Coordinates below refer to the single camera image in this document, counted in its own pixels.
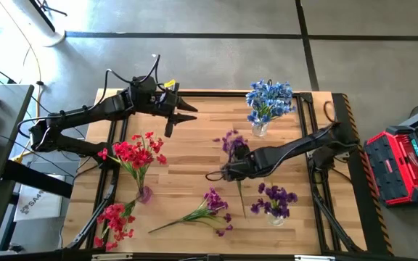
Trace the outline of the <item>purple flower bunch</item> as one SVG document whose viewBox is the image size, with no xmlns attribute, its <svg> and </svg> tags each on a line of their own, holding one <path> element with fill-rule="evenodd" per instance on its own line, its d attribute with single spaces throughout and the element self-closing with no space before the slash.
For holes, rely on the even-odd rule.
<svg viewBox="0 0 418 261">
<path fill-rule="evenodd" d="M 274 218 L 288 218 L 290 216 L 290 205 L 298 201 L 296 193 L 287 192 L 283 187 L 268 187 L 265 183 L 258 185 L 258 193 L 265 197 L 258 198 L 257 202 L 251 205 L 250 211 L 255 214 L 263 211 Z"/>
<path fill-rule="evenodd" d="M 152 229 L 149 233 L 180 223 L 199 223 L 212 228 L 218 237 L 223 237 L 227 231 L 234 229 L 231 224 L 232 215 L 228 213 L 228 210 L 228 202 L 223 200 L 220 194 L 211 187 L 209 192 L 204 194 L 198 207 L 191 213 L 166 225 Z"/>
<path fill-rule="evenodd" d="M 245 155 L 249 152 L 247 139 L 238 130 L 229 130 L 222 138 L 213 139 L 214 142 L 222 143 L 222 151 L 227 155 L 227 163 L 218 171 L 219 179 L 225 181 L 235 181 L 241 203 L 244 218 L 247 218 L 245 211 L 245 201 L 242 193 L 242 166 L 245 163 Z"/>
</svg>

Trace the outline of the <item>red flower bunch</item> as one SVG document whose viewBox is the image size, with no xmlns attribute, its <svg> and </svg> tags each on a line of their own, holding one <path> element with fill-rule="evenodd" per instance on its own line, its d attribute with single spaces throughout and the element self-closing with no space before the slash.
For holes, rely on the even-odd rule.
<svg viewBox="0 0 418 261">
<path fill-rule="evenodd" d="M 152 131 L 142 134 L 134 134 L 132 142 L 123 141 L 112 145 L 112 154 L 107 148 L 97 152 L 101 160 L 112 160 L 132 174 L 136 181 L 138 191 L 145 186 L 144 180 L 150 165 L 157 162 L 166 165 L 167 158 L 161 153 L 164 141 Z"/>
<path fill-rule="evenodd" d="M 107 225 L 100 236 L 94 237 L 95 247 L 104 247 L 110 251 L 116 249 L 124 239 L 134 237 L 134 229 L 130 224 L 136 219 L 132 215 L 136 203 L 137 199 L 134 199 L 127 204 L 112 204 L 104 209 L 98 216 L 97 222 L 99 224 L 107 222 Z"/>
</svg>

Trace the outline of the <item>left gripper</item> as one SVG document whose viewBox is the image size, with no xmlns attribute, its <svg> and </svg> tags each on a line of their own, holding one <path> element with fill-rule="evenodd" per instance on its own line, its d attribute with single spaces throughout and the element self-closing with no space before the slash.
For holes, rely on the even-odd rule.
<svg viewBox="0 0 418 261">
<path fill-rule="evenodd" d="M 158 91 L 158 86 L 152 77 L 132 77 L 131 81 L 131 113 L 137 112 L 152 116 L 161 116 L 167 119 L 164 136 L 170 138 L 173 127 L 179 123 L 196 120 L 193 115 L 175 114 L 176 108 L 189 112 L 198 109 L 178 97 L 175 91 L 165 89 Z"/>
</svg>

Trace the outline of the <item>black tower fan white base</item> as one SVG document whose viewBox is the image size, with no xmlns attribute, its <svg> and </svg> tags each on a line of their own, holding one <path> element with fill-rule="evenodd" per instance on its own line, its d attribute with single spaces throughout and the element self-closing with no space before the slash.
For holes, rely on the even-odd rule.
<svg viewBox="0 0 418 261">
<path fill-rule="evenodd" d="M 61 27 L 55 27 L 48 18 L 51 12 L 44 12 L 36 0 L 29 0 L 34 8 L 32 25 L 35 28 L 36 38 L 45 47 L 53 47 L 65 39 L 66 32 Z"/>
</svg>

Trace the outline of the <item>clear glass vase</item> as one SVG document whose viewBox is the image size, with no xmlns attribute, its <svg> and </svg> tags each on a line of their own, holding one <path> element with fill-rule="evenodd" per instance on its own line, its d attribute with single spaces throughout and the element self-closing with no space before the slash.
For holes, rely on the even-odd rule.
<svg viewBox="0 0 418 261">
<path fill-rule="evenodd" d="M 279 227 L 283 225 L 285 222 L 284 217 L 281 215 L 277 217 L 277 216 L 272 215 L 271 213 L 267 213 L 266 216 L 267 216 L 267 220 L 269 224 L 275 227 Z"/>
<path fill-rule="evenodd" d="M 269 123 L 258 123 L 253 124 L 252 134 L 257 137 L 263 137 L 266 135 Z"/>
</svg>

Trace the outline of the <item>red black toolbox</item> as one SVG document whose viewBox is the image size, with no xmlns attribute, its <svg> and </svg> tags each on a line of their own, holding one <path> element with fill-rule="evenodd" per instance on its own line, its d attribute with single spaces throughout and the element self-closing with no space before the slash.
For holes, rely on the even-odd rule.
<svg viewBox="0 0 418 261">
<path fill-rule="evenodd" d="M 364 153 L 379 200 L 387 207 L 418 204 L 416 128 L 390 126 L 364 142 Z"/>
</svg>

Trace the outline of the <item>silver bracket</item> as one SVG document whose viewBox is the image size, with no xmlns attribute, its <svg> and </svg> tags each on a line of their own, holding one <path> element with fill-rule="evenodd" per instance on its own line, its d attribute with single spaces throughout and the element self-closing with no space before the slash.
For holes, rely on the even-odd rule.
<svg viewBox="0 0 418 261">
<path fill-rule="evenodd" d="M 102 253 L 93 254 L 91 261 L 126 261 L 133 258 L 134 255 L 132 253 Z"/>
<path fill-rule="evenodd" d="M 297 254 L 294 261 L 336 261 L 333 256 Z"/>
</svg>

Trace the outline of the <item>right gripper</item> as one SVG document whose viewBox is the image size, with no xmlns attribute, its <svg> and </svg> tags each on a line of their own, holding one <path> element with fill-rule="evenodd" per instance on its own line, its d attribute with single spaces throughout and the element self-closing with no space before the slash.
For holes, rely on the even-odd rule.
<svg viewBox="0 0 418 261">
<path fill-rule="evenodd" d="M 248 145 L 239 145 L 232 149 L 229 161 L 222 167 L 222 178 L 225 181 L 242 181 L 262 176 L 263 173 L 257 168 Z"/>
</svg>

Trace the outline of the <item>white labelled box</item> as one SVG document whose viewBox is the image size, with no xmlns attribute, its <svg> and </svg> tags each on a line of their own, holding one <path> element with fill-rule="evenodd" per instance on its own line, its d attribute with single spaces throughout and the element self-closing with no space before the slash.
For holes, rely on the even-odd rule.
<svg viewBox="0 0 418 261">
<path fill-rule="evenodd" d="M 57 218 L 61 213 L 62 199 L 62 196 L 21 185 L 14 221 Z"/>
</svg>

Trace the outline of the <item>black metal table frame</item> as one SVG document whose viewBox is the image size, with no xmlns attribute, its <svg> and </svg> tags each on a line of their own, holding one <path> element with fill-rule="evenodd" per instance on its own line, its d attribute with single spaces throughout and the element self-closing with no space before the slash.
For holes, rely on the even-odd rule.
<svg viewBox="0 0 418 261">
<path fill-rule="evenodd" d="M 104 99 L 102 97 L 97 101 L 97 104 L 101 102 Z M 313 94 L 308 92 L 299 92 L 294 93 L 293 95 L 287 97 L 287 100 L 293 100 L 293 104 L 297 106 L 298 110 L 298 117 L 300 120 L 299 128 L 302 130 L 303 137 L 312 134 L 318 130 L 317 124 L 316 124 L 316 113 L 314 109 L 314 102 L 313 102 Z M 119 120 L 121 121 L 122 127 L 121 127 L 121 135 L 119 141 L 122 142 L 125 139 L 125 135 L 127 132 L 128 127 L 128 119 L 127 120 Z M 108 133 L 107 143 L 113 142 L 114 136 L 115 136 L 115 127 L 117 125 L 118 121 L 111 122 L 110 123 L 110 130 Z M 310 155 L 312 151 L 306 152 L 304 154 L 308 154 L 308 167 L 307 167 L 307 179 L 310 183 L 311 187 L 311 198 L 312 197 L 312 188 L 317 187 L 316 185 L 316 179 L 314 177 L 314 160 L 319 156 L 323 155 L 324 152 L 317 152 L 314 155 Z M 93 210 L 99 205 L 101 199 L 103 196 L 106 195 L 108 188 L 113 185 L 115 186 L 114 194 L 112 196 L 112 202 L 108 205 L 110 206 L 114 199 L 116 191 L 118 190 L 118 179 L 119 179 L 119 172 L 120 172 L 120 165 L 115 162 L 115 165 L 109 168 L 102 169 L 100 168 L 100 176 L 99 176 L 99 182 L 98 182 L 98 188 L 96 193 L 96 199 L 94 201 L 94 208 Z M 323 179 L 324 181 L 324 191 L 325 191 L 325 204 L 328 207 L 332 206 L 331 200 L 329 198 L 329 185 L 328 182 Z M 329 249 L 326 243 L 325 239 L 325 233 L 324 233 L 324 226 L 322 225 L 321 221 L 321 210 L 318 207 L 318 204 L 313 201 L 313 209 L 314 209 L 314 218 L 316 223 L 316 231 L 317 231 L 317 239 L 319 240 L 319 249 L 321 252 L 324 252 Z M 97 229 L 100 229 L 101 232 L 104 231 L 106 228 L 106 225 L 101 225 L 97 223 Z"/>
</svg>

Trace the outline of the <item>black tripod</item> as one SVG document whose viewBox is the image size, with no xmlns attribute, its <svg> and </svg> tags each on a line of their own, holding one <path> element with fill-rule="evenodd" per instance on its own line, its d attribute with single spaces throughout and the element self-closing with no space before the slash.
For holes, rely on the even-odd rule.
<svg viewBox="0 0 418 261">
<path fill-rule="evenodd" d="M 47 0 L 36 0 L 36 2 L 38 3 L 38 5 L 40 6 L 40 8 L 44 11 L 44 12 L 56 12 L 58 14 L 64 15 L 65 17 L 67 17 L 67 13 L 60 11 L 58 9 L 54 9 L 51 8 L 48 3 Z"/>
</svg>

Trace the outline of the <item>pink glass vase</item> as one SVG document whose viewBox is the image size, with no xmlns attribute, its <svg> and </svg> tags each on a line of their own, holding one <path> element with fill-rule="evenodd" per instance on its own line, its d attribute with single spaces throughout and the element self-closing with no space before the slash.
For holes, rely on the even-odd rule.
<svg viewBox="0 0 418 261">
<path fill-rule="evenodd" d="M 152 198 L 153 191 L 149 186 L 143 186 L 139 189 L 136 200 L 142 204 L 147 204 Z"/>
</svg>

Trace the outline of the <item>black diagonal frame strut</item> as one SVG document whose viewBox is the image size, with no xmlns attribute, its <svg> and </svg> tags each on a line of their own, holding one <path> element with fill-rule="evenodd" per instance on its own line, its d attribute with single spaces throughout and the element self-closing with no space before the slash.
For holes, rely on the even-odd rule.
<svg viewBox="0 0 418 261">
<path fill-rule="evenodd" d="M 86 242 L 86 249 L 93 249 L 94 237 L 96 235 L 97 218 L 103 213 L 106 206 L 112 202 L 115 186 L 111 185 L 105 196 L 102 197 L 99 205 L 94 209 L 91 217 L 86 224 L 78 232 L 75 238 L 65 246 L 65 249 L 80 249 L 84 242 Z"/>
<path fill-rule="evenodd" d="M 318 204 L 319 209 L 324 213 L 326 219 L 329 221 L 330 226 L 336 232 L 338 238 L 344 243 L 345 248 L 349 252 L 364 252 L 363 249 L 358 247 L 351 237 L 345 232 L 341 224 L 337 221 L 335 216 L 330 212 L 327 208 L 324 199 L 321 197 L 319 190 L 317 187 L 312 188 L 312 197 L 315 203 Z"/>
</svg>

